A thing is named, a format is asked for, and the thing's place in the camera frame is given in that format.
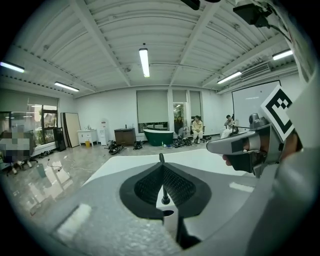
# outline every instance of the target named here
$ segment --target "hand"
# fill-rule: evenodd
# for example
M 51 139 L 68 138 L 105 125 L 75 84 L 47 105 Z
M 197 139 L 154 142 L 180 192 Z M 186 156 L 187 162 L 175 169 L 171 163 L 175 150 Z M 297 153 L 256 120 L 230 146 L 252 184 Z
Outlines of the hand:
M 261 136 L 260 137 L 260 142 L 261 142 L 261 146 L 260 146 L 260 150 L 262 152 L 266 152 L 268 153 L 269 150 L 269 142 L 270 142 L 270 138 L 269 136 Z M 298 136 L 293 133 L 290 134 L 286 140 L 285 140 L 285 146 L 282 150 L 282 155 L 280 158 L 280 162 L 287 158 L 288 156 L 290 156 L 291 154 L 296 152 L 297 149 L 297 144 L 298 144 Z M 249 141 L 243 146 L 244 150 L 249 150 Z M 222 159 L 225 160 L 225 164 L 227 166 L 231 166 L 232 164 L 230 163 L 230 161 L 228 160 L 228 157 L 226 155 L 222 156 Z

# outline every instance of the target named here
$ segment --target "white cabinet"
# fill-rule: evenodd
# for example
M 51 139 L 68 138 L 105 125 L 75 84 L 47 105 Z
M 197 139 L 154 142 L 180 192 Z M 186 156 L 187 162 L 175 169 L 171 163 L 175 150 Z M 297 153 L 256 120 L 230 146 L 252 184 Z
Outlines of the white cabinet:
M 109 133 L 106 128 L 98 129 L 99 141 L 101 146 L 107 146 L 109 141 Z
M 80 144 L 89 141 L 92 144 L 92 146 L 94 146 L 94 142 L 98 142 L 98 135 L 96 129 L 78 130 L 77 132 Z

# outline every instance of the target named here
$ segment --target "black speaker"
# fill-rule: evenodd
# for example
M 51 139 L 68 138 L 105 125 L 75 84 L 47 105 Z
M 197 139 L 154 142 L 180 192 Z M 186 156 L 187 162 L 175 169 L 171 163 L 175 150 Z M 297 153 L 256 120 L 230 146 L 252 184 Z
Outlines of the black speaker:
M 66 144 L 65 144 L 64 133 L 62 131 L 62 128 L 54 128 L 53 135 L 54 135 L 56 150 L 58 151 L 66 150 Z

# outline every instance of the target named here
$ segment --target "seated person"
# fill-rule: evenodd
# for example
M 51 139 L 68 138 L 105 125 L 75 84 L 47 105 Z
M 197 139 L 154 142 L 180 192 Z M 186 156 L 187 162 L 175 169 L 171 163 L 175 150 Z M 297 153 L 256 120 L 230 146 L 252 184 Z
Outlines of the seated person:
M 224 125 L 226 126 L 226 129 L 222 132 L 221 139 L 227 138 L 233 132 L 233 128 L 232 128 L 233 119 L 229 114 L 226 116 L 226 119 L 227 120 L 224 123 Z
M 194 121 L 192 123 L 192 131 L 193 131 L 192 143 L 195 143 L 195 140 L 198 137 L 197 143 L 199 144 L 200 143 L 200 139 L 202 139 L 203 136 L 204 136 L 204 125 L 203 125 L 203 123 L 200 120 L 200 117 L 198 115 L 196 115 L 194 117 Z
M 182 138 L 184 137 L 184 122 L 181 116 L 178 116 L 176 121 L 174 122 L 174 132 Z

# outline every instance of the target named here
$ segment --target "ceiling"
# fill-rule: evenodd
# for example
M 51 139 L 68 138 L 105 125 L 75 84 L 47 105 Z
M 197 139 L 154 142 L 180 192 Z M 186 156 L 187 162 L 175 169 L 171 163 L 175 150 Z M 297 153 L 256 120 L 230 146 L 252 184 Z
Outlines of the ceiling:
M 217 81 L 288 49 L 276 30 L 248 25 L 233 12 L 235 0 L 50 0 L 29 18 L 1 68 L 2 81 L 56 91 L 56 81 L 78 88 L 74 97 L 136 86 L 190 86 L 222 90 Z M 148 48 L 150 77 L 139 49 Z M 270 63 L 276 69 L 292 56 Z

